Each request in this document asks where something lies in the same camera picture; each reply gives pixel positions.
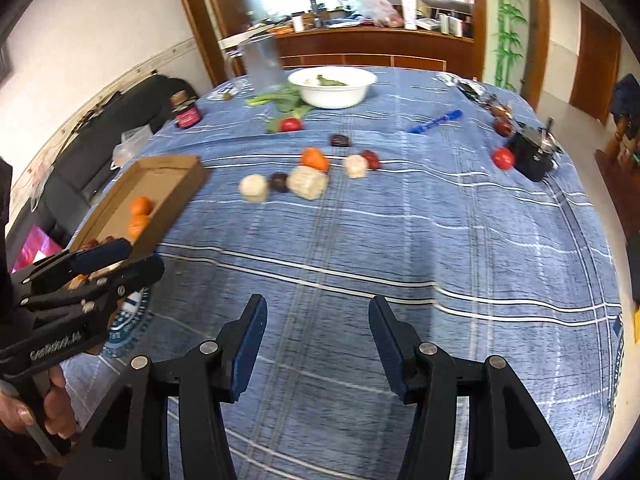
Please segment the blue marker pen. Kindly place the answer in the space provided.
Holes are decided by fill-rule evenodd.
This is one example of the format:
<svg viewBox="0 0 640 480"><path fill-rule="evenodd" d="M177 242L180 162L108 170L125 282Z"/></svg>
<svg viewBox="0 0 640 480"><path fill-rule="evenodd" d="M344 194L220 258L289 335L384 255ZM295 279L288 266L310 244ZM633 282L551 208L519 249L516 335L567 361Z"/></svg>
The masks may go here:
<svg viewBox="0 0 640 480"><path fill-rule="evenodd" d="M453 120L457 120L461 118L462 115L463 115L462 110L452 110L447 114L443 114L442 116L430 119L425 124L417 125L411 128L409 130L409 133L415 133L415 134L424 133L425 131L430 130L431 128L434 128L436 126L439 126L444 122L452 122Z"/></svg>

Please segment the orange tangerine front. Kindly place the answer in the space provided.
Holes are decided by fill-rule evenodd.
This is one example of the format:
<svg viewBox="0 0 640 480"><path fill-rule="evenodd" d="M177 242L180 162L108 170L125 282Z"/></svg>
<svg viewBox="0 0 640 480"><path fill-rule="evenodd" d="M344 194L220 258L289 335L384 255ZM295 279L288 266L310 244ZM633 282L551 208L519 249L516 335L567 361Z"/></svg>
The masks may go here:
<svg viewBox="0 0 640 480"><path fill-rule="evenodd" d="M130 214L134 217L149 216L154 209L154 202L146 196L135 198L130 205Z"/></svg>

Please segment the small white chunk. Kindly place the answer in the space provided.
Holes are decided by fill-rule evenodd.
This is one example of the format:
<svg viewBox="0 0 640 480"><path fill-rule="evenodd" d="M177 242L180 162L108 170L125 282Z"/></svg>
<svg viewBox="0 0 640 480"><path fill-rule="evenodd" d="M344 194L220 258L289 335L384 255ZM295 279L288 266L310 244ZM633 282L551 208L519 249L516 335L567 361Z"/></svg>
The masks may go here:
<svg viewBox="0 0 640 480"><path fill-rule="evenodd" d="M369 163L361 155L349 155L343 160L343 168L347 177L359 179L367 175Z"/></svg>

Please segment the pink labelled dark jar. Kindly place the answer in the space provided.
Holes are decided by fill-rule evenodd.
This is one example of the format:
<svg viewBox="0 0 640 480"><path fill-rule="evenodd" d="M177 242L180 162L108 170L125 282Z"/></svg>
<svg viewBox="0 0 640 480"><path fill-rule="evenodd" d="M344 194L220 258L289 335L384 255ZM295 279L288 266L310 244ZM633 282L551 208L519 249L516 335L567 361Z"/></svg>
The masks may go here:
<svg viewBox="0 0 640 480"><path fill-rule="evenodd" d="M177 127L191 128L202 120L202 113L196 106L196 97L191 96L186 90L176 92L170 98L170 102Z"/></svg>

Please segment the white round chunk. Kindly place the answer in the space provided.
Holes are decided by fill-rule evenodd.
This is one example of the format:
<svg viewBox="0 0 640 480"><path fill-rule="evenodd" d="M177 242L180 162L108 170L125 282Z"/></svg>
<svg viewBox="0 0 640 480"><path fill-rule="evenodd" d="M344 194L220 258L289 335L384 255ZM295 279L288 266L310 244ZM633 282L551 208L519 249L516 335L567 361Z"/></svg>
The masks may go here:
<svg viewBox="0 0 640 480"><path fill-rule="evenodd" d="M269 195L269 183L262 174L249 174L239 184L242 199L249 203L263 203Z"/></svg>

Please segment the clear plastic bag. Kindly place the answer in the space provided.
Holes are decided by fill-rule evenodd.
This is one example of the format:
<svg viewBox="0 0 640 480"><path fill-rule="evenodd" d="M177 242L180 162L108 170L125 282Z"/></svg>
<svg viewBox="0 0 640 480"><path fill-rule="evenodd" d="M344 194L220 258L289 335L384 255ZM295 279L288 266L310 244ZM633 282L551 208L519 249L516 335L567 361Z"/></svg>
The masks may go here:
<svg viewBox="0 0 640 480"><path fill-rule="evenodd" d="M152 137L153 133L149 125L123 132L120 136L120 143L114 147L112 153L111 170L125 166L144 149Z"/></svg>

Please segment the red date beside chunk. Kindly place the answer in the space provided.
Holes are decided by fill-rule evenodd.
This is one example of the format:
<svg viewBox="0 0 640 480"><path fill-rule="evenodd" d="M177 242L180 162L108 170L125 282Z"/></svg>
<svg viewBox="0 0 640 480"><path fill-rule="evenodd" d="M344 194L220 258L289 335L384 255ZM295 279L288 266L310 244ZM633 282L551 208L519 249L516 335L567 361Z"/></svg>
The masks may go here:
<svg viewBox="0 0 640 480"><path fill-rule="evenodd" d="M375 152L364 150L360 153L360 156L367 161L370 170L379 170L382 167L382 162Z"/></svg>

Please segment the dark jacket on chair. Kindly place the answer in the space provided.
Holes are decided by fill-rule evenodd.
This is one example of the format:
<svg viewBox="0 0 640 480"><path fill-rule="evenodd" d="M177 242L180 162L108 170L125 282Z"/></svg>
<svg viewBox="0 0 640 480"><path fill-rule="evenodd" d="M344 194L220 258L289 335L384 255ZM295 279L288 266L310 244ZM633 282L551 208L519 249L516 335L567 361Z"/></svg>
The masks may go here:
<svg viewBox="0 0 640 480"><path fill-rule="evenodd" d="M614 122L618 122L623 118L627 118L632 128L639 128L640 115L640 86L638 80L633 74L623 76L617 81L610 105L610 113L614 117Z"/></svg>

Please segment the black sofa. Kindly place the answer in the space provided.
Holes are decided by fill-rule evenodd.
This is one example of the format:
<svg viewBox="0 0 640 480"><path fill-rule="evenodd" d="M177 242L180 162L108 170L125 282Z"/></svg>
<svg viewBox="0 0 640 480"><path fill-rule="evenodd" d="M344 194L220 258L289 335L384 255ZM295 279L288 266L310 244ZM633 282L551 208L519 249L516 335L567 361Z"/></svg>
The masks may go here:
<svg viewBox="0 0 640 480"><path fill-rule="evenodd" d="M170 98L179 91L196 95L183 79L152 74L125 92L115 92L82 118L77 136L58 155L44 179L38 204L25 204L6 234L8 258L17 259L34 226L65 247L115 177L112 155L122 134L145 126L152 132L160 130L174 118Z"/></svg>

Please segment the large white block chunk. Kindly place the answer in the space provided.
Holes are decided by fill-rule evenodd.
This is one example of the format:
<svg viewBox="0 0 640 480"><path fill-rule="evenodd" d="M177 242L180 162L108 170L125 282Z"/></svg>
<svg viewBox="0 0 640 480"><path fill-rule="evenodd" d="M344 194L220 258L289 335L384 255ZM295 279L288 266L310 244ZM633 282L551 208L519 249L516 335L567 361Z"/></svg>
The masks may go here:
<svg viewBox="0 0 640 480"><path fill-rule="evenodd" d="M329 177L309 166L296 166L286 178L288 189L304 200L318 200L328 187Z"/></svg>

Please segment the orange tangerine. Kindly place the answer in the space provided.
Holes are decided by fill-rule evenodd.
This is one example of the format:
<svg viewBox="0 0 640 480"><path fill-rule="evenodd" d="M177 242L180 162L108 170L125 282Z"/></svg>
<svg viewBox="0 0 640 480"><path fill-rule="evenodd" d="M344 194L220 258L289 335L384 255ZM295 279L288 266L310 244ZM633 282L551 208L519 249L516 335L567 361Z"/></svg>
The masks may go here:
<svg viewBox="0 0 640 480"><path fill-rule="evenodd" d="M134 217L149 216L154 209L154 202L146 196L135 198L130 205L130 214Z"/></svg>
<svg viewBox="0 0 640 480"><path fill-rule="evenodd" d="M320 148L305 148L300 155L300 163L322 172L330 170L330 161Z"/></svg>
<svg viewBox="0 0 640 480"><path fill-rule="evenodd" d="M130 240L136 240L146 229L151 221L147 214L136 214L131 216L128 222L128 236Z"/></svg>

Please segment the blue plaid tablecloth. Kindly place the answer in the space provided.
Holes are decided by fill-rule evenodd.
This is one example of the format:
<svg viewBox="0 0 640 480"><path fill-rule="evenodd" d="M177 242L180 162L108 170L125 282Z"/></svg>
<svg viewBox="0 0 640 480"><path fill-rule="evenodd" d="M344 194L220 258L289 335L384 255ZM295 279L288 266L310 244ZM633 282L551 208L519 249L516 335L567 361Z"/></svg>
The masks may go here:
<svg viewBox="0 0 640 480"><path fill-rule="evenodd" d="M390 391L368 323L371 297L456 358L504 356L578 479L594 473L623 351L622 305L604 229L567 156L540 182L498 169L491 117L427 72L388 68L362 103L314 110L269 133L268 106L205 98L194 127L166 126L147 155L198 156L206 183L158 246L163 278L99 356L66 363L86 422L133 356L186 353L262 295L268 325L250 385L224 408L242 479L393 479L413 410ZM424 133L417 125L462 110ZM349 148L330 144L349 136ZM318 200L241 180L330 161ZM364 178L343 160L370 150Z"/></svg>

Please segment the wooden door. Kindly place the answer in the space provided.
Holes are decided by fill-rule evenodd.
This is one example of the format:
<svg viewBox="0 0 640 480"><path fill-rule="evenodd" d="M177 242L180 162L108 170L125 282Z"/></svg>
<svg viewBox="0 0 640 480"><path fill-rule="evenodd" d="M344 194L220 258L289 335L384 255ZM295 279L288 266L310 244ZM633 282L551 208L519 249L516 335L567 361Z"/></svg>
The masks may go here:
<svg viewBox="0 0 640 480"><path fill-rule="evenodd" d="M580 4L580 41L570 105L608 120L612 92L620 68L622 35L585 3Z"/></svg>

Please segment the green leafy vegetable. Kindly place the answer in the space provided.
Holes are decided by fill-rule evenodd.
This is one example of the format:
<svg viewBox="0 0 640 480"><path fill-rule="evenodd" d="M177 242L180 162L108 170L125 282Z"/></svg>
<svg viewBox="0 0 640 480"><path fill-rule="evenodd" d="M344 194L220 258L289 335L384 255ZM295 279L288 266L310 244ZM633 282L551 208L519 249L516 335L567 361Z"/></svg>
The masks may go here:
<svg viewBox="0 0 640 480"><path fill-rule="evenodd" d="M252 96L245 100L248 106L262 106L271 104L278 114L269 119L267 131L269 133L278 133L279 122L288 117L299 118L304 123L305 116L314 108L307 104L303 99L300 91L294 86L263 93L260 96Z"/></svg>

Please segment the red cherry tomato near cup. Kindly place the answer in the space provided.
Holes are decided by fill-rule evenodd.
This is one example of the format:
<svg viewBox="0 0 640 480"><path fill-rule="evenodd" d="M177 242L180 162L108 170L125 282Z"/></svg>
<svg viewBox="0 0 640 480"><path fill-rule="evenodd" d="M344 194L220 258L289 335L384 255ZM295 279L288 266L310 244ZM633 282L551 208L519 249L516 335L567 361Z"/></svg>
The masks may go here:
<svg viewBox="0 0 640 480"><path fill-rule="evenodd" d="M508 148L497 148L491 154L491 160L499 169L506 171L514 167L515 156Z"/></svg>

